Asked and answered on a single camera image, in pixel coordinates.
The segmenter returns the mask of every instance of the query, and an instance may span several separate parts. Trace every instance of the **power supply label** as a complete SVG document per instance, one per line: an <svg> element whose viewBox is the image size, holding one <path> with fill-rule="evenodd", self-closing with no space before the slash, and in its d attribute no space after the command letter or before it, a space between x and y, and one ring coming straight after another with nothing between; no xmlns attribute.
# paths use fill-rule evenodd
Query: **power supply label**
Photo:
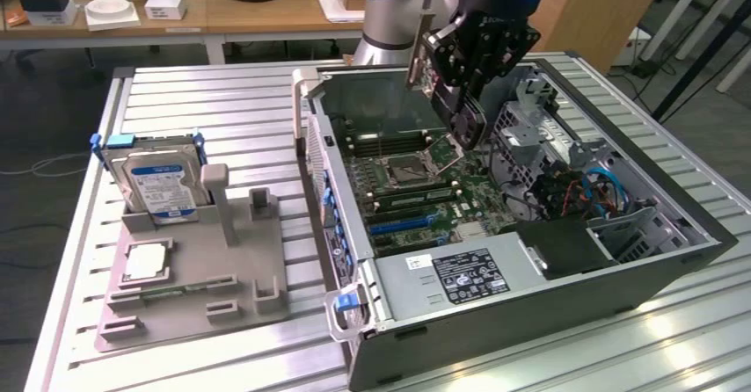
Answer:
<svg viewBox="0 0 751 392"><path fill-rule="evenodd" d="M510 290L489 249L435 258L434 268L453 304L479 300Z"/></svg>

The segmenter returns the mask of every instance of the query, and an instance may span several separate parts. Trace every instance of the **blue pcie slot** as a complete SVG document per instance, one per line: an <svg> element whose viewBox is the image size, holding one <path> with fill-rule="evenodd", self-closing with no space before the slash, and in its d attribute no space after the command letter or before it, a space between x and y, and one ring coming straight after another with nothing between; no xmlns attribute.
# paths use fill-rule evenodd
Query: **blue pcie slot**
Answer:
<svg viewBox="0 0 751 392"><path fill-rule="evenodd" d="M391 234L393 232L407 231L409 229L419 229L430 227L435 222L435 215L430 214L421 218L409 219L406 221L391 222L386 225L371 227L371 236L381 234Z"/></svg>

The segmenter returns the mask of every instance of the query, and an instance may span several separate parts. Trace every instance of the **paper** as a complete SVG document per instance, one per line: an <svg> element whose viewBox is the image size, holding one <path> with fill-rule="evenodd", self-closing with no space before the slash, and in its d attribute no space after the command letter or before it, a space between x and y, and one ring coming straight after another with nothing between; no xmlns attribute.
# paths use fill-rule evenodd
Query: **paper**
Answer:
<svg viewBox="0 0 751 392"><path fill-rule="evenodd" d="M415 269L423 269L425 267L431 267L434 265L434 258L430 254L422 254L419 256L411 256L406 259L407 267L411 271Z"/></svg>
<svg viewBox="0 0 751 392"><path fill-rule="evenodd" d="M349 11L339 0L318 0L318 3L333 23L357 23L366 19L365 11Z"/></svg>

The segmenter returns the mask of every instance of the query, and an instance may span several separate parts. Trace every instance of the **white box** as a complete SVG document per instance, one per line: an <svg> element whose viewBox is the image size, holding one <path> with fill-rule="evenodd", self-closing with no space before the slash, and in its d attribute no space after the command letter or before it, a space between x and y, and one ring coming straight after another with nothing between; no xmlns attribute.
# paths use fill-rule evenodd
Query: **white box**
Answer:
<svg viewBox="0 0 751 392"><path fill-rule="evenodd" d="M135 5L126 0L94 0L86 5L90 32L142 25Z"/></svg>
<svg viewBox="0 0 751 392"><path fill-rule="evenodd" d="M632 31L630 39L624 49L621 49L621 54L613 63L613 67L629 67L633 65L636 63L634 58L642 55L642 50L652 39L653 37L649 33L636 27Z"/></svg>
<svg viewBox="0 0 751 392"><path fill-rule="evenodd" d="M73 25L79 9L74 0L21 0L33 25Z"/></svg>
<svg viewBox="0 0 751 392"><path fill-rule="evenodd" d="M185 0L149 0L146 15L153 20L182 20L186 15Z"/></svg>

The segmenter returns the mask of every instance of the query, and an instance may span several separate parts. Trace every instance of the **slotted metal table surface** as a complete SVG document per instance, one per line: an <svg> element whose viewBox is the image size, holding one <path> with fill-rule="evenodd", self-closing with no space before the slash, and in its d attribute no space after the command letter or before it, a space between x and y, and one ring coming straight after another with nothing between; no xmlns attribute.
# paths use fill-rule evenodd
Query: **slotted metal table surface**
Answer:
<svg viewBox="0 0 751 392"><path fill-rule="evenodd" d="M741 243L637 310L381 390L744 388L751 384L751 202L584 60L565 54L533 56L570 79ZM94 349L123 201L93 159L27 390L347 390L346 360L329 337L322 306L322 269L293 149L290 87L295 68L337 64L171 67L117 74L101 134L185 133L201 127L210 162L231 169L229 196L261 185L279 196L293 317L210 338L109 353ZM580 136L597 136L566 98L560 102Z"/></svg>

